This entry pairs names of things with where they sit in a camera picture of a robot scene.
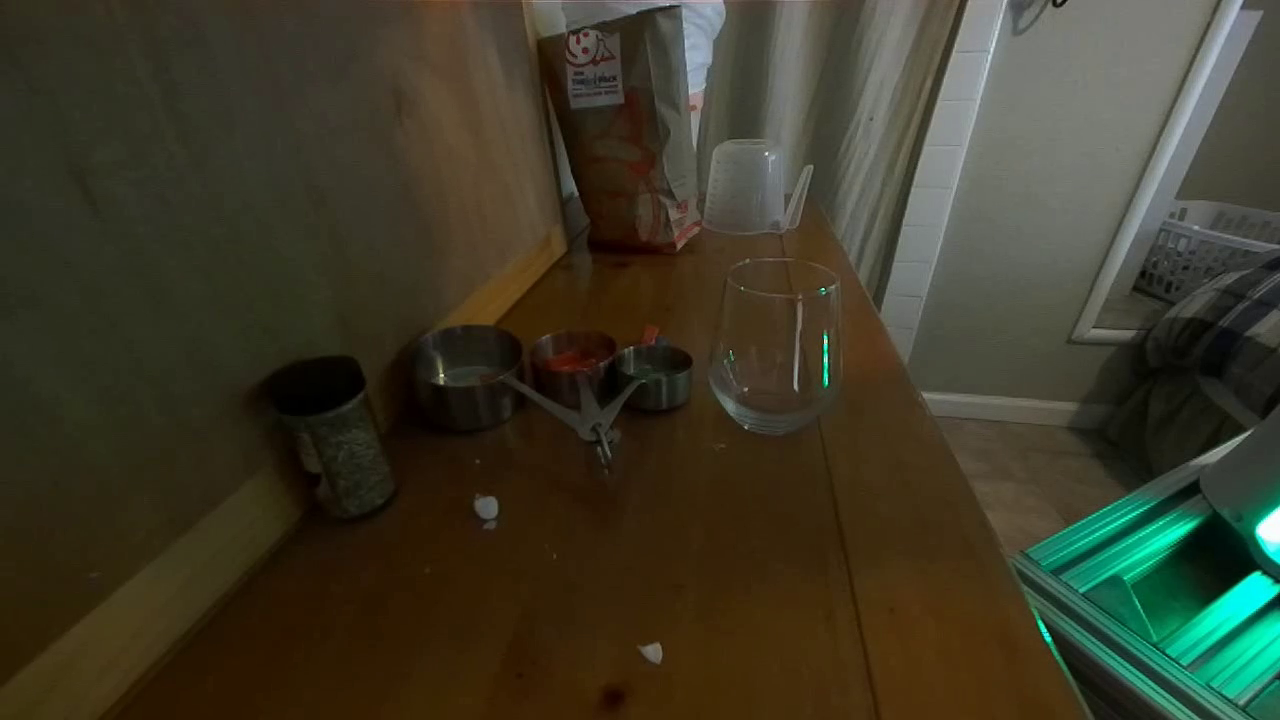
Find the green lit aluminium robot base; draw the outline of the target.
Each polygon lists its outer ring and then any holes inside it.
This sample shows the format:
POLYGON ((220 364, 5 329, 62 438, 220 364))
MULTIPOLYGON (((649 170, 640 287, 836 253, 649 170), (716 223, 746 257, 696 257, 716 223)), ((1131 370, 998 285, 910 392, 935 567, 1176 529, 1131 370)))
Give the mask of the green lit aluminium robot base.
POLYGON ((1280 720, 1280 417, 1011 567, 1093 720, 1280 720))

